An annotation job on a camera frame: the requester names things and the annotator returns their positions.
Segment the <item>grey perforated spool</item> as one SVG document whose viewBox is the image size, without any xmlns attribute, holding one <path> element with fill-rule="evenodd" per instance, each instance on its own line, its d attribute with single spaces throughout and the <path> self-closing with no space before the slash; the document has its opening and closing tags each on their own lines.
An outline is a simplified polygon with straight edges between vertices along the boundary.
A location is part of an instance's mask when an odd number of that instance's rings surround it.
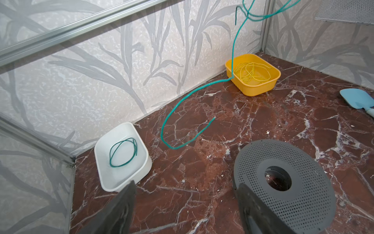
<svg viewBox="0 0 374 234">
<path fill-rule="evenodd" d="M 334 219 L 330 179 L 307 153 L 286 142 L 263 139 L 246 145 L 235 160 L 234 180 L 298 234 L 318 234 Z"/>
</svg>

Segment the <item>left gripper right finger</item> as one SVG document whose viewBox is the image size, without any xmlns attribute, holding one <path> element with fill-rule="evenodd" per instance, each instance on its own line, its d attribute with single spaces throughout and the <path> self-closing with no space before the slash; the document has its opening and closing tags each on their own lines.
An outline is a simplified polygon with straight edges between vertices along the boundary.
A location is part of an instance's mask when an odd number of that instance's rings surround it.
<svg viewBox="0 0 374 234">
<path fill-rule="evenodd" d="M 240 184 L 237 200 L 246 234 L 293 234 L 288 227 L 247 185 Z"/>
</svg>

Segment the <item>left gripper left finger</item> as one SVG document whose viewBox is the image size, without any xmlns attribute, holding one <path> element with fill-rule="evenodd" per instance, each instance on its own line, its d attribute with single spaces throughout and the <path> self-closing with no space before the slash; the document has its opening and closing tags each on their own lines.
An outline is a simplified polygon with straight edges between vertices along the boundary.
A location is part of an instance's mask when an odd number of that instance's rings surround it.
<svg viewBox="0 0 374 234">
<path fill-rule="evenodd" d="M 134 181 L 126 185 L 80 234 L 128 234 L 135 205 L 136 186 Z"/>
</svg>

